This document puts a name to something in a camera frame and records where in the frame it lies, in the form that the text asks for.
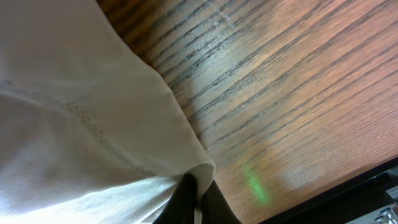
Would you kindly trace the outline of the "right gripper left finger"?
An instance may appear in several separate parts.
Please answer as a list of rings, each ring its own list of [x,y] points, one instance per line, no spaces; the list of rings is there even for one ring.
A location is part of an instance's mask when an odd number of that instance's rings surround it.
[[[185,174],[178,183],[163,212],[153,224],[194,224],[196,202],[196,179],[191,174]]]

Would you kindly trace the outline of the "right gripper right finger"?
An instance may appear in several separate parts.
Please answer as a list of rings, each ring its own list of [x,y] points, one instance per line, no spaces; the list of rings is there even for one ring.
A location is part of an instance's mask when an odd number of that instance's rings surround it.
[[[202,224],[241,224],[215,181],[201,198]]]

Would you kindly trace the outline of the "beige khaki shorts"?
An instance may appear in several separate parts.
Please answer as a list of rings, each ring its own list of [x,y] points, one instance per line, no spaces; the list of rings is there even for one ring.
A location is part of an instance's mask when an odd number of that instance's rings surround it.
[[[1,2],[1,222],[148,223],[215,165],[95,1]]]

